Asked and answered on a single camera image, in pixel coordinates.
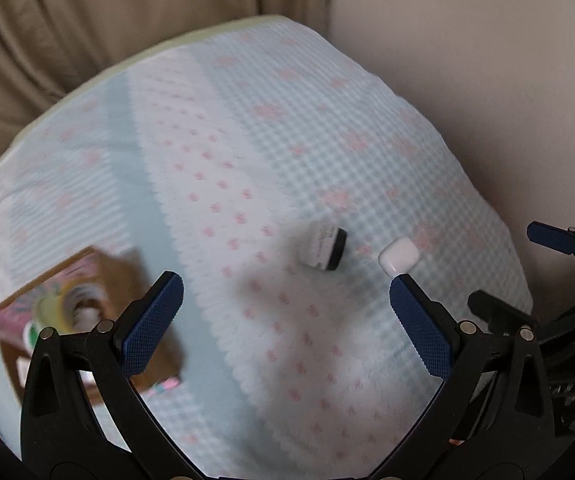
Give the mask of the beige curtain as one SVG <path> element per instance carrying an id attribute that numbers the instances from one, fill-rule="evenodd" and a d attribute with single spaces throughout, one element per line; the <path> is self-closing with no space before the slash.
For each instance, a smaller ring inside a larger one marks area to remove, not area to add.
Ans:
<path id="1" fill-rule="evenodd" d="M 71 91 L 160 42 L 279 14 L 320 34 L 330 0 L 0 0 L 0 156 Z"/>

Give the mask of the white earbuds case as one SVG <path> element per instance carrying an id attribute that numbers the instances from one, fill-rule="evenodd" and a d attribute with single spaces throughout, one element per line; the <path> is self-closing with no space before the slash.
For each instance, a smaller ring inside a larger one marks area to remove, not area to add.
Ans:
<path id="1" fill-rule="evenodd" d="M 409 273 L 420 261 L 419 248 L 409 237 L 399 237 L 380 252 L 380 267 L 390 278 Z"/>

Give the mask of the small black capped white jar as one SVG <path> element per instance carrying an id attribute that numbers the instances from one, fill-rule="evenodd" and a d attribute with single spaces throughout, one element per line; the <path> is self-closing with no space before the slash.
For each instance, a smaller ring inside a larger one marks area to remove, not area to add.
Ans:
<path id="1" fill-rule="evenodd" d="M 333 223 L 309 224 L 298 245 L 297 258 L 312 269 L 335 271 L 345 252 L 347 232 Z"/>

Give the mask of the open cardboard box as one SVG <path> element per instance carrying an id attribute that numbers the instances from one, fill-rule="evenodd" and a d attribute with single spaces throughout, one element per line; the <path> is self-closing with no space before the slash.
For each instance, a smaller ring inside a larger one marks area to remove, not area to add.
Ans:
<path id="1" fill-rule="evenodd" d="M 89 332 L 115 321 L 144 294 L 139 259 L 110 256 L 89 246 L 0 302 L 0 350 L 16 396 L 22 399 L 39 332 Z"/>

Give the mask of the yellow tape roll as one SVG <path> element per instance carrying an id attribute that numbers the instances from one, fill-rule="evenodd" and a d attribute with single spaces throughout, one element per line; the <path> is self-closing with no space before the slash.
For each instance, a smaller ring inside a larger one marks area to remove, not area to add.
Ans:
<path id="1" fill-rule="evenodd" d="M 73 328 L 73 308 L 78 301 L 97 299 L 101 304 L 102 318 L 105 293 L 94 281 L 77 280 L 59 285 L 46 292 L 33 306 L 33 318 L 40 327 L 52 327 L 60 334 L 76 334 Z"/>

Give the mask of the checked light blue bedspread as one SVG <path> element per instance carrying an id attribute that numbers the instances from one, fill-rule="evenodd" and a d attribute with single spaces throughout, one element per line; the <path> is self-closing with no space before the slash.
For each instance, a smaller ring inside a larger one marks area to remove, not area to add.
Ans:
<path id="1" fill-rule="evenodd" d="M 335 271 L 297 258 L 312 222 L 347 232 Z M 456 318 L 474 290 L 533 304 L 510 233 L 443 138 L 313 30 L 267 18 L 111 70 L 0 158 L 0 302 L 75 252 L 136 255 L 186 296 L 179 386 L 148 396 L 207 474 L 365 476 L 432 399 L 380 252 Z M 21 405 L 0 353 L 0 437 Z"/>

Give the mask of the green labelled white jar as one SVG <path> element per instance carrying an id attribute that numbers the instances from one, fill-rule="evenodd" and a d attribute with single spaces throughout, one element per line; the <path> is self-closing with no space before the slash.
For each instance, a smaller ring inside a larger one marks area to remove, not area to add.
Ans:
<path id="1" fill-rule="evenodd" d="M 34 321 L 27 322 L 22 331 L 22 341 L 28 354 L 32 354 L 36 346 L 39 330 Z"/>

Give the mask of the white pill bottle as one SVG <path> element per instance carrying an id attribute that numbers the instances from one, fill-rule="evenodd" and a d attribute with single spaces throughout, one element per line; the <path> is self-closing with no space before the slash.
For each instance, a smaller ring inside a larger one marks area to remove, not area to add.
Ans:
<path id="1" fill-rule="evenodd" d="M 78 301 L 73 308 L 73 328 L 76 332 L 89 332 L 102 320 L 101 304 L 97 299 Z"/>

